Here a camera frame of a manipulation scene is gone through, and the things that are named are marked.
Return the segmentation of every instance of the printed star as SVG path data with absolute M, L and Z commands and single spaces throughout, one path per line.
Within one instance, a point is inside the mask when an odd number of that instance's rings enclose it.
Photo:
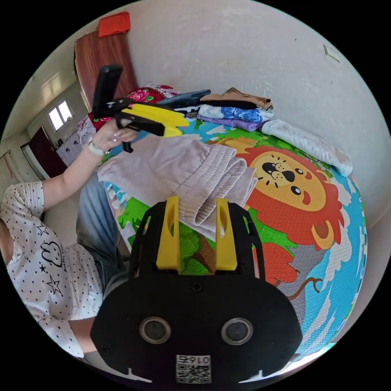
M 40 236 L 43 235 L 43 233 L 47 233 L 49 235 L 49 232 L 46 230 L 47 227 L 45 227 L 42 223 L 41 223 L 41 226 L 40 227 L 37 227 L 40 231 Z
M 59 292 L 60 294 L 62 294 L 60 289 L 58 289 L 59 282 L 60 281 L 54 281 L 53 277 L 50 276 L 50 282 L 47 282 L 47 284 L 53 289 L 53 292 L 52 292 L 53 294 L 55 294 L 56 292 Z

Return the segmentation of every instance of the cartoon lion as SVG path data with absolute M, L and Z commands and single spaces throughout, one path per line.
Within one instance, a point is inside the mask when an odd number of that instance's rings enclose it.
M 246 204 L 258 212 L 261 223 L 316 250 L 327 250 L 334 241 L 340 244 L 342 204 L 337 187 L 322 170 L 304 157 L 269 146 L 246 148 L 237 156 L 255 168 L 258 182 Z M 275 286 L 294 282 L 299 271 L 289 265 L 291 254 L 275 243 L 262 247 L 266 280 Z

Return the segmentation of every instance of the bracelet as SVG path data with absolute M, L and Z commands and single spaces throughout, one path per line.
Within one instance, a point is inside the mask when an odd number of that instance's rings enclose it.
M 103 150 L 101 150 L 100 148 L 96 147 L 95 144 L 93 143 L 92 141 L 92 137 L 89 138 L 88 140 L 88 149 L 95 155 L 97 156 L 105 156 L 106 154 L 110 153 L 110 150 L 107 151 L 107 152 L 104 152 Z

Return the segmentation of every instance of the purple cloth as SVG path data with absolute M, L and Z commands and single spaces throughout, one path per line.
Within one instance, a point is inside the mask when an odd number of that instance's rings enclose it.
M 242 121 L 240 119 L 218 119 L 218 118 L 207 118 L 203 117 L 202 115 L 197 115 L 197 119 L 205 122 L 212 122 L 212 123 L 218 123 L 220 125 L 224 126 L 231 126 L 231 127 L 237 127 L 239 129 L 246 130 L 248 132 L 253 132 L 257 129 L 261 129 L 263 124 L 267 121 L 264 122 L 246 122 Z

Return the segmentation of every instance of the sticker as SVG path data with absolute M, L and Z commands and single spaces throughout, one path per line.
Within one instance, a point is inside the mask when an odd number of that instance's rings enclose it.
M 212 383 L 211 357 L 177 355 L 176 381 L 185 384 Z

